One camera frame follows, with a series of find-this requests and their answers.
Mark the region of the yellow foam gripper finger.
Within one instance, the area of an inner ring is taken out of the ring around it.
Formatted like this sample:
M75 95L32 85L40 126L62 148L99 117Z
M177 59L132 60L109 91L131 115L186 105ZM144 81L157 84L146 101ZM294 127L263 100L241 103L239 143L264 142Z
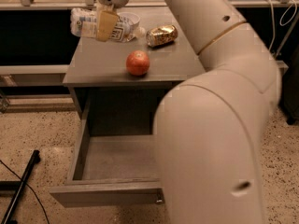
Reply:
M81 35L84 37L96 36L96 18L85 17L82 21Z
M101 5L96 7L96 39L101 42L109 40L118 21L118 14L113 5Z

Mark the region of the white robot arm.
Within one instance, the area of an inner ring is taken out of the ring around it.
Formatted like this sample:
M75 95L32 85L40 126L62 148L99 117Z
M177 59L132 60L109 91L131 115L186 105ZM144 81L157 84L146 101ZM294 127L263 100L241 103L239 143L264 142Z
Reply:
M155 115L158 173L171 224L264 224L260 142L276 109L276 61L228 0L164 0L204 74Z

